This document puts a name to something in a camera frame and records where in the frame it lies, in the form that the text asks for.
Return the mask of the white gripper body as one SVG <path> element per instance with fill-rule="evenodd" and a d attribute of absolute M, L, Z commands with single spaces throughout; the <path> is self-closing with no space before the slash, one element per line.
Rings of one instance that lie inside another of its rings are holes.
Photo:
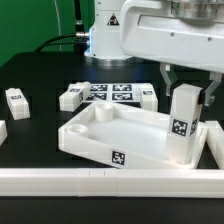
<path fill-rule="evenodd" d="M 224 73 L 224 0 L 126 0 L 120 45 L 130 56 Z"/>

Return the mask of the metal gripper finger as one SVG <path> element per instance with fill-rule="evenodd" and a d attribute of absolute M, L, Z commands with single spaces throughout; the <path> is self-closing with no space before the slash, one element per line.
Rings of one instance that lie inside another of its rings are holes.
<path fill-rule="evenodd" d="M 209 74 L 210 85 L 206 89 L 200 91 L 198 103 L 205 106 L 210 106 L 215 101 L 214 92 L 223 81 L 223 74 L 218 72 L 211 72 Z"/>
<path fill-rule="evenodd" d="M 177 81 L 177 76 L 174 67 L 171 64 L 161 63 L 160 72 L 166 83 L 166 95 L 171 95 L 171 86 Z"/>

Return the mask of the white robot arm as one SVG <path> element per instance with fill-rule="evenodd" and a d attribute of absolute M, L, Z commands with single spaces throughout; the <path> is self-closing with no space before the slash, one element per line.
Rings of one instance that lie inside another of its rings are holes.
<path fill-rule="evenodd" d="M 167 86 L 173 65 L 205 70 L 212 83 L 199 99 L 209 106 L 224 78 L 224 0 L 94 0 L 88 61 L 121 65 L 134 58 L 160 63 Z"/>

